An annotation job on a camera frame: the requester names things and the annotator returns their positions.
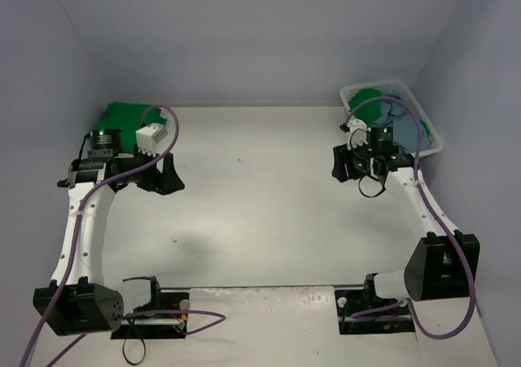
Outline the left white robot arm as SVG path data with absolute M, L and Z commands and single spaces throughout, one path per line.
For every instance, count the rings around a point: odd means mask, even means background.
M 160 195 L 183 190 L 173 154 L 157 146 L 164 125 L 142 125 L 134 150 L 123 148 L 119 129 L 88 134 L 92 148 L 72 161 L 58 185 L 68 191 L 68 222 L 59 262 L 47 287 L 37 288 L 33 306 L 58 336 L 115 331 L 124 310 L 123 295 L 104 285 L 102 256 L 110 207 L 129 184 Z

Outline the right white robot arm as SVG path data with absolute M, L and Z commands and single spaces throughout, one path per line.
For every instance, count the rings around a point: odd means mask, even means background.
M 479 260 L 477 237 L 464 234 L 443 213 L 416 168 L 414 155 L 402 152 L 394 143 L 392 127 L 369 128 L 352 120 L 340 128 L 347 142 L 333 149 L 333 177 L 340 182 L 365 177 L 378 182 L 413 231 L 405 267 L 373 274 L 372 284 L 361 289 L 362 306 L 377 312 L 389 299 L 468 297 Z

